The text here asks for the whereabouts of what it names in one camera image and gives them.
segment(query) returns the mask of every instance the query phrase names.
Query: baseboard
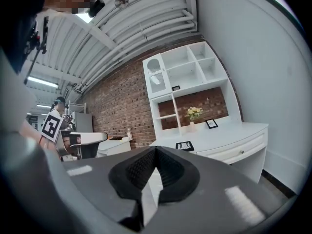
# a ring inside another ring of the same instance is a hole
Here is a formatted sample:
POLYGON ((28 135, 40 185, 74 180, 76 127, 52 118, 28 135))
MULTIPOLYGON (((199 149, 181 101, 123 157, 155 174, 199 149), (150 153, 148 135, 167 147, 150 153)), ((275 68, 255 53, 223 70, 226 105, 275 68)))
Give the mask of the baseboard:
POLYGON ((296 195, 290 188, 280 182, 273 175, 269 174, 267 171, 262 170, 262 176, 264 176, 273 186, 275 186, 282 194, 284 194, 287 198, 291 198, 296 195))

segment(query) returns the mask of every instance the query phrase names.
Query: picture frame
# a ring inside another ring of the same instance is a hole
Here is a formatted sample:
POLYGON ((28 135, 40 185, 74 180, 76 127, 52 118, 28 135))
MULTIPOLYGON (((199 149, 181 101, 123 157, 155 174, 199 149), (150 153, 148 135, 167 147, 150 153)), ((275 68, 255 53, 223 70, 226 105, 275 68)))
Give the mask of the picture frame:
POLYGON ((194 151, 194 147, 190 141, 176 143, 175 148, 186 152, 194 151))
POLYGON ((181 89, 180 86, 172 87, 172 91, 176 91, 176 90, 179 90, 179 89, 181 89))
POLYGON ((206 120, 206 124, 207 124, 207 126, 209 127, 209 129, 218 127, 218 124, 215 122, 214 119, 208 119, 208 120, 206 120))

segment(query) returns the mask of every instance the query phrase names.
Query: vase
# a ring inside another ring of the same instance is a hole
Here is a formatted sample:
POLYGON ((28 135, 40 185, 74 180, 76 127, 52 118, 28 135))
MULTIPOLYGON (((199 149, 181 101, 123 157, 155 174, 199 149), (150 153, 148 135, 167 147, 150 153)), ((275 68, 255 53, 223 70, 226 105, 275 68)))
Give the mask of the vase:
POLYGON ((190 126, 191 126, 191 132, 192 133, 196 132, 196 127, 193 121, 190 122, 190 126))

